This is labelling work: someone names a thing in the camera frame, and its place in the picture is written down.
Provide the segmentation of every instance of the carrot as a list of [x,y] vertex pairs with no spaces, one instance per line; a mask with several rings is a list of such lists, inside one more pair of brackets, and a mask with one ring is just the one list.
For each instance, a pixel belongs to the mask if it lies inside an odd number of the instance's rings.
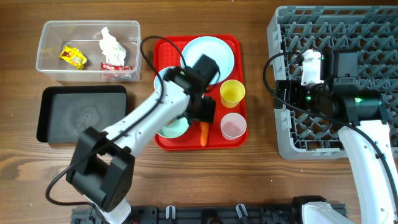
[[200,145],[205,147],[207,145],[207,137],[209,135],[209,123],[200,123]]

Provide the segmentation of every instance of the plastic cup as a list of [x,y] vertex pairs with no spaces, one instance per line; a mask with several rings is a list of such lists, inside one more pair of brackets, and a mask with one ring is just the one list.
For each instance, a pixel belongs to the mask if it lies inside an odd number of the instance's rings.
[[244,98],[246,90],[237,80],[228,80],[221,85],[221,103],[226,108],[234,108]]
[[246,120],[238,113],[229,113],[221,120],[221,132],[227,140],[235,140],[241,137],[246,132],[247,127]]

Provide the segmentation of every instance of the white plate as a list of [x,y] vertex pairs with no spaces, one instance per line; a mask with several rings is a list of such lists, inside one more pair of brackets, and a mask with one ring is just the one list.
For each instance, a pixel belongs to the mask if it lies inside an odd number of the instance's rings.
[[[202,54],[216,61],[220,68],[220,78],[218,73],[214,76],[210,85],[225,80],[231,74],[234,68],[235,58],[231,47],[226,42],[216,37],[198,37],[189,42],[182,50],[187,66],[192,67],[198,61]],[[181,67],[184,67],[182,58],[180,59]]]
[[[160,77],[162,77],[162,79],[163,79],[164,75],[166,74],[166,71],[167,71],[169,68],[175,68],[175,67],[174,67],[174,66],[170,66],[170,67],[163,68],[161,71],[159,71],[159,75],[160,75]],[[156,76],[156,77],[155,77],[155,80],[154,80],[154,88],[155,88],[155,90],[156,90],[156,88],[158,88],[159,86],[160,86],[160,82],[159,82],[159,79],[158,79],[157,76]]]

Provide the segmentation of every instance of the plastic bin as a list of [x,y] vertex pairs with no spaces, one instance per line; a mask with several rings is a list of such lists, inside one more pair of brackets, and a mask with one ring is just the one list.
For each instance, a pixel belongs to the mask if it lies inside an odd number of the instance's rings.
[[[378,90],[388,109],[392,153],[398,157],[398,7],[397,6],[281,6],[267,28],[269,56],[283,51],[358,51],[361,88]],[[296,57],[276,58],[275,80],[299,80]],[[336,129],[308,129],[307,114],[275,109],[279,154],[285,159],[346,157]],[[313,126],[325,128],[320,118]]]
[[[106,62],[99,41],[101,30],[109,33],[126,49],[125,65],[133,66],[128,71],[101,71],[101,62]],[[141,30],[137,21],[48,21],[45,23],[37,50],[36,69],[57,81],[101,82],[102,74],[129,74],[123,81],[138,81],[141,74]],[[76,47],[87,58],[83,70],[59,58],[64,46]]]

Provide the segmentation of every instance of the clear plastic container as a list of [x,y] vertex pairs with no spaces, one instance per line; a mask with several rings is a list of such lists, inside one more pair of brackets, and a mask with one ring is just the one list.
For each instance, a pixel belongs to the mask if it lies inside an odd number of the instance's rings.
[[[104,27],[126,49],[125,65],[133,66],[132,70],[101,71],[101,62],[106,62],[99,44]],[[103,75],[113,73],[129,75],[120,81],[138,81],[141,74],[140,44],[141,30],[137,21],[48,21],[40,38],[36,69],[57,81],[103,82],[109,81],[102,78]],[[76,47],[87,58],[83,70],[59,58],[66,45]]]

